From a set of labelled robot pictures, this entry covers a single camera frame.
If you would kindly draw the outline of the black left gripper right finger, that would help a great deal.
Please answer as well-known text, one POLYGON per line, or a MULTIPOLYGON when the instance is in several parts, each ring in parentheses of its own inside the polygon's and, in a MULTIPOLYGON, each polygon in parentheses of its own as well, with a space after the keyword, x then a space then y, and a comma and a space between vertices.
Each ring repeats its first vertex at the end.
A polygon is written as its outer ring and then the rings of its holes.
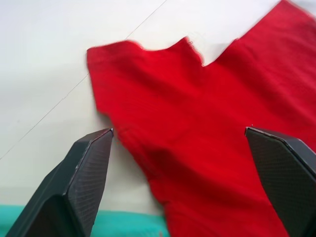
POLYGON ((291 237, 316 235, 316 154, 302 140, 247 127, 263 189, 291 237))

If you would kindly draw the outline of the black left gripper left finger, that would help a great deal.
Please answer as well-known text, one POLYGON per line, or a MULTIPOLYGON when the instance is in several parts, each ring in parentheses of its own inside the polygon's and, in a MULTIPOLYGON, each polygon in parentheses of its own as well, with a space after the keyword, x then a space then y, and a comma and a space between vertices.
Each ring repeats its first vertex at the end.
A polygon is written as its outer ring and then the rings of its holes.
POLYGON ((103 196, 112 129, 85 135, 42 180, 8 237, 88 237, 103 196))

